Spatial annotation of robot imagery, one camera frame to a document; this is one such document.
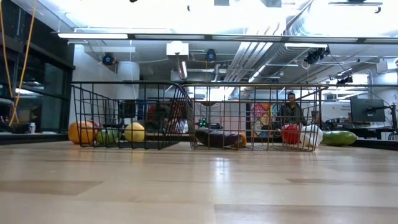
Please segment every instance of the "orange cable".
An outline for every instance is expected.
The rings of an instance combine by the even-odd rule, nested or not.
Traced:
[[[22,68],[21,80],[19,82],[19,89],[22,88],[22,83],[24,81],[25,70],[26,70],[26,65],[27,65],[27,58],[28,58],[28,55],[29,55],[30,40],[32,38],[33,25],[34,25],[34,22],[35,22],[36,5],[37,5],[37,0],[34,0],[33,12],[32,12],[32,20],[30,22],[29,37],[27,39],[25,60],[24,60],[24,66]],[[18,103],[19,103],[19,98],[20,97],[21,97],[21,91],[18,91],[17,100],[15,102],[15,107],[14,107],[14,112],[12,113],[12,117],[11,117],[9,125],[12,125],[12,122],[14,121],[14,118],[15,118],[15,116],[17,114],[17,107],[18,107]]]

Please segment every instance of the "metal wire basket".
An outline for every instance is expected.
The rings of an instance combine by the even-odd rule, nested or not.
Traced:
[[[201,83],[182,87],[192,98],[192,111],[187,112],[192,149],[316,149],[321,93],[326,85]],[[289,95],[295,99],[289,101]]]
[[[118,94],[123,88],[126,91]],[[72,94],[75,120],[79,121],[77,133],[83,147],[163,149],[180,142],[185,130],[188,131],[184,126],[192,103],[176,83],[72,82]],[[87,128],[82,125],[86,123],[93,125]],[[134,127],[128,126],[132,123],[139,123],[144,130],[129,128]],[[137,133],[144,134],[141,141],[134,140]],[[94,141],[82,143],[82,137]]]

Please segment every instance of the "man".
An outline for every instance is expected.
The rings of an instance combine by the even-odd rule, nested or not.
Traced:
[[[307,122],[304,119],[303,110],[300,105],[296,103],[296,95],[294,93],[289,93],[287,95],[289,102],[280,108],[279,116],[282,121],[281,125],[285,124],[303,124],[306,125]]]

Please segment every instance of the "white wall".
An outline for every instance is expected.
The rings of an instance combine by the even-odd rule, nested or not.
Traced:
[[[397,85],[398,84],[398,75],[397,73],[388,73],[384,75],[373,75],[373,84],[378,85]],[[395,104],[398,105],[398,86],[395,88],[373,88],[373,92],[384,101],[389,103],[390,105]],[[385,110],[386,114],[386,123],[388,120],[392,120],[391,110]]]
[[[146,90],[144,89],[145,87],[143,85],[141,85],[140,89],[139,89],[139,100],[144,100],[144,96],[146,96],[147,99],[150,98],[162,98],[162,97],[166,97],[166,98],[173,98],[174,94],[175,94],[175,88],[172,87],[171,89],[169,89],[166,93],[164,93],[164,89],[162,87],[162,85],[160,86],[160,90],[158,91],[157,87],[147,87]]]
[[[72,81],[96,81],[96,82],[105,82],[111,81],[116,74],[112,72],[110,69],[106,68],[101,63],[94,60],[88,54],[84,52],[84,47],[82,45],[75,46],[75,56],[73,59],[73,64],[76,66],[76,69],[73,71]],[[107,96],[109,98],[115,98],[115,85],[94,85],[94,92]],[[82,85],[82,88],[88,91],[93,91],[91,85]],[[80,90],[72,88],[71,97],[70,97],[70,114],[69,114],[69,124],[76,121],[75,116],[75,96],[76,93],[76,110],[80,112]],[[90,94],[88,92],[84,92],[84,99],[90,99]],[[89,100],[86,100],[87,103],[82,103],[85,107],[82,107],[81,112],[83,113],[91,113],[91,106],[89,104]],[[94,113],[98,113],[98,107],[95,101]],[[104,106],[102,101],[98,102],[99,106]],[[103,108],[99,108],[99,113],[104,113]],[[89,120],[91,118],[90,115],[86,115],[86,118],[82,116],[81,120]]]
[[[62,89],[62,74],[59,74],[59,68],[54,67],[48,63],[45,64],[45,91],[51,93],[58,93]],[[52,117],[53,114],[61,114],[62,101],[51,96],[43,96],[42,101],[42,118]],[[59,119],[41,119],[42,129],[58,129],[60,126]]]
[[[198,122],[205,116],[207,117],[207,119],[209,119],[209,114],[211,114],[211,122],[220,123],[224,130],[232,132],[245,132],[246,130],[245,103],[217,103],[209,109],[208,106],[203,106],[199,103],[199,101],[197,101],[193,110],[195,110],[195,122]]]
[[[322,103],[322,121],[334,118],[348,118],[351,112],[349,102],[324,102]]]

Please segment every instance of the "fluorescent light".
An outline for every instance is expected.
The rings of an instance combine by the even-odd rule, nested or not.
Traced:
[[[20,93],[20,94],[38,95],[37,93],[34,93],[34,92],[32,92],[32,91],[23,90],[23,89],[19,89],[19,88],[16,88],[16,89],[15,89],[15,92],[16,92],[16,93]]]
[[[252,78],[256,78],[259,74],[260,74],[259,72],[255,72]]]
[[[308,48],[327,48],[327,44],[311,44],[311,43],[285,43],[285,47],[308,47]]]
[[[253,77],[251,77],[250,79],[249,79],[249,82],[253,82],[254,81],[254,79],[255,79],[255,77],[253,76]]]
[[[250,42],[279,42],[281,37],[263,35],[213,35],[213,40],[250,41]]]
[[[310,43],[355,43],[358,38],[341,38],[341,37],[290,37],[292,42],[310,42]]]
[[[329,5],[335,6],[381,6],[383,2],[347,2],[347,1],[331,1]]]
[[[77,27],[75,30],[87,32],[112,33],[112,34],[170,34],[169,28],[105,28],[105,27]]]
[[[353,96],[356,96],[356,95],[365,94],[365,93],[367,93],[367,92],[366,91],[362,91],[362,92],[359,92],[359,93],[353,93],[353,94],[346,95],[346,96],[340,96],[340,97],[337,97],[336,100],[343,100],[343,99],[347,99],[347,98],[350,98],[350,97],[353,97]]]
[[[364,43],[398,44],[398,38],[367,38]]]
[[[136,34],[136,39],[154,40],[204,40],[204,35]]]
[[[184,71],[184,74],[187,74],[187,64],[185,63],[185,61],[181,62],[181,64],[182,64],[182,69]]]
[[[266,68],[265,65],[261,66],[261,68],[259,69],[259,72],[262,72],[265,68]]]
[[[347,70],[344,70],[344,71],[340,72],[339,74],[337,74],[337,76],[343,75],[344,73],[349,72],[349,71],[351,71],[352,69],[353,69],[353,68],[349,68],[349,69],[347,69]]]
[[[128,39],[127,34],[58,33],[64,39]]]

